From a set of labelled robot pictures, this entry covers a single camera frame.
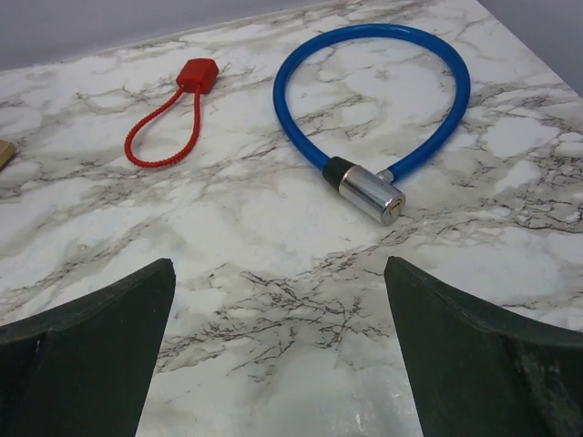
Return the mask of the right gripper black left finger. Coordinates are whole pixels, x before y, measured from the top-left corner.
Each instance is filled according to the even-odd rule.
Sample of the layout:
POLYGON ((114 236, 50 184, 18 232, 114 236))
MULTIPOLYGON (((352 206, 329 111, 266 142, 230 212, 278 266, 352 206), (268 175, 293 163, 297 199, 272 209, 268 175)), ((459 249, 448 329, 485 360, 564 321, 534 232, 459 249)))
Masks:
POLYGON ((133 436, 175 295, 170 259, 1 328, 4 436, 133 436))

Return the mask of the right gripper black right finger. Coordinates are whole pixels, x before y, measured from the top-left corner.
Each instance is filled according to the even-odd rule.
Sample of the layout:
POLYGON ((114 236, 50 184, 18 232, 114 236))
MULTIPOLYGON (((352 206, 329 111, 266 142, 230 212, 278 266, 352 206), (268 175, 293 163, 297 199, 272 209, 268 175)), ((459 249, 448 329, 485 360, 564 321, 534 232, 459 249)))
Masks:
POLYGON ((582 335, 391 257, 384 281, 425 436, 579 436, 582 335))

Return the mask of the red cable seal lock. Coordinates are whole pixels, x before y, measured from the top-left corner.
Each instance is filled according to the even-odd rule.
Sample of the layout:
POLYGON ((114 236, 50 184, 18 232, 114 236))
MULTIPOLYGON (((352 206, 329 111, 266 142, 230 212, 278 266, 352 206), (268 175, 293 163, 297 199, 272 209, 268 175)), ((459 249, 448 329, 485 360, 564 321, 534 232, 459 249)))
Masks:
POLYGON ((210 58, 195 58, 186 62, 179 72, 176 84, 176 92, 161 107, 155 109, 152 113, 142 118, 128 132, 124 141, 124 152, 126 158, 133 165, 140 168, 165 168, 178 164, 194 149, 199 139, 201 129, 201 97, 207 95, 213 88, 219 68, 216 62, 210 58), (171 109, 183 94, 193 95, 193 128, 188 142, 175 155, 161 160, 147 161, 137 158, 132 151, 133 140, 138 132, 155 118, 161 116, 164 112, 171 109))

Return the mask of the brass padlock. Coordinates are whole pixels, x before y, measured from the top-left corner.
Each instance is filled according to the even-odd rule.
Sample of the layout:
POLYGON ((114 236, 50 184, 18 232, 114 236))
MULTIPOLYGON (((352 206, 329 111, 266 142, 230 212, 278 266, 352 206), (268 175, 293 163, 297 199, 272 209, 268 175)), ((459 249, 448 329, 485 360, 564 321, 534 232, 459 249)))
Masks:
POLYGON ((0 140, 0 169, 3 169, 15 155, 15 146, 5 140, 0 140))

